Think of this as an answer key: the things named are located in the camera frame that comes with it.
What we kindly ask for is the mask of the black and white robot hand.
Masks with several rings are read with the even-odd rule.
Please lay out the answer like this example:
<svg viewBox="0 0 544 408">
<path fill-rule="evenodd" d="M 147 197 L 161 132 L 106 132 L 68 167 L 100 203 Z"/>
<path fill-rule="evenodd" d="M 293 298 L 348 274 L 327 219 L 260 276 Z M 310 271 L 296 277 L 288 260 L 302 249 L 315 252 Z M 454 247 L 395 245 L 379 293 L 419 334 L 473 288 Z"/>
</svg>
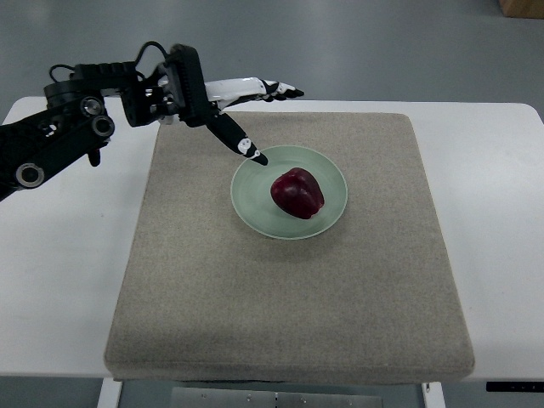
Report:
<svg viewBox="0 0 544 408">
<path fill-rule="evenodd" d="M 190 128 L 204 126 L 237 155 L 266 166 L 268 158 L 224 110 L 251 101 L 296 99 L 304 92 L 290 84 L 255 76 L 205 82 L 200 57 L 190 46 L 176 44 L 163 56 L 150 88 L 151 117 L 177 117 Z"/>
</svg>

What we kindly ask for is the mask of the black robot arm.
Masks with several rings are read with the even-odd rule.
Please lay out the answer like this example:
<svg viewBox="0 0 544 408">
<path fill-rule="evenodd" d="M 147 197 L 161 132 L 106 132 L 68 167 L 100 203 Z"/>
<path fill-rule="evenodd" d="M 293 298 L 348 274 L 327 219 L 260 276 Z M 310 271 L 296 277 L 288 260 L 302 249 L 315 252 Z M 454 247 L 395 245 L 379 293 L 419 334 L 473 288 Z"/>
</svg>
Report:
<svg viewBox="0 0 544 408">
<path fill-rule="evenodd" d="M 105 98 L 122 101 L 128 124 L 146 126 L 157 117 L 157 72 L 145 76 L 138 61 L 69 66 L 69 77 L 44 89 L 45 110 L 1 127 L 1 197 L 35 189 L 82 156 L 100 164 L 100 151 L 115 131 Z"/>
</svg>

